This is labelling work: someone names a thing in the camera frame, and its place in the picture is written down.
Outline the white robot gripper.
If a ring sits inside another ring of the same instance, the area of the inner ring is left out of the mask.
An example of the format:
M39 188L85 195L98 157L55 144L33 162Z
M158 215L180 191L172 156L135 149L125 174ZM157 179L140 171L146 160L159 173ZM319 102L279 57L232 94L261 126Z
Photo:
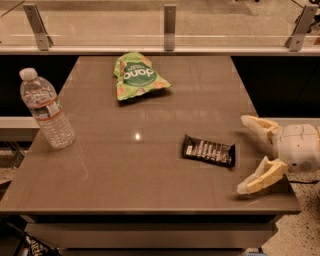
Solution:
M274 157L279 159L269 160L265 156L256 171L237 186L238 194L253 194L270 187L280 181L288 170L306 173L319 169L319 130L313 125L281 128L277 122L251 115L242 115L241 121L263 142L272 141Z

